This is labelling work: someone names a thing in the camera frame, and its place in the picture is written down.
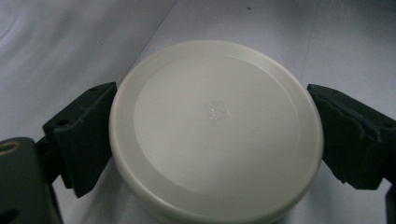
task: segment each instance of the white container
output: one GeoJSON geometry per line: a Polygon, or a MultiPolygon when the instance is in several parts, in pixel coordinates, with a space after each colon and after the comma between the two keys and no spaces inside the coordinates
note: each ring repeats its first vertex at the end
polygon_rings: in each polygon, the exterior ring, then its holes
{"type": "Polygon", "coordinates": [[[192,41],[122,81],[110,115],[115,162],[169,223],[270,223],[306,193],[322,156],[305,88],[254,49],[192,41]]]}

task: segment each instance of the white plastic lid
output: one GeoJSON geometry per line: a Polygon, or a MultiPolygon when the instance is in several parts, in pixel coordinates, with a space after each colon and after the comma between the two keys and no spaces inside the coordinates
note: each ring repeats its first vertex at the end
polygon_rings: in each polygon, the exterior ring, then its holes
{"type": "Polygon", "coordinates": [[[117,167],[172,222],[274,221],[321,161],[318,111],[293,75],[220,41],[163,49],[122,81],[110,115],[117,167]]]}

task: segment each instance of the embossed logo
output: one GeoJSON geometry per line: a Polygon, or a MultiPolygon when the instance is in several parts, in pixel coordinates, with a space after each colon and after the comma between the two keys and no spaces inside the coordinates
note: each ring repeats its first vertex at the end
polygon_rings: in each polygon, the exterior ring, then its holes
{"type": "Polygon", "coordinates": [[[224,102],[216,101],[205,105],[206,112],[210,117],[210,120],[227,119],[230,117],[230,113],[225,107],[224,102]]]}

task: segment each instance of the round lid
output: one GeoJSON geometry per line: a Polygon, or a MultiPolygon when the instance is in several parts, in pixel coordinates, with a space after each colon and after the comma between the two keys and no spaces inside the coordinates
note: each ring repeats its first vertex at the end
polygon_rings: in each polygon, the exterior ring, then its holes
{"type": "Polygon", "coordinates": [[[273,221],[321,161],[305,88],[269,57],[227,42],[186,42],[147,58],[122,81],[109,126],[123,179],[182,222],[273,221]]]}

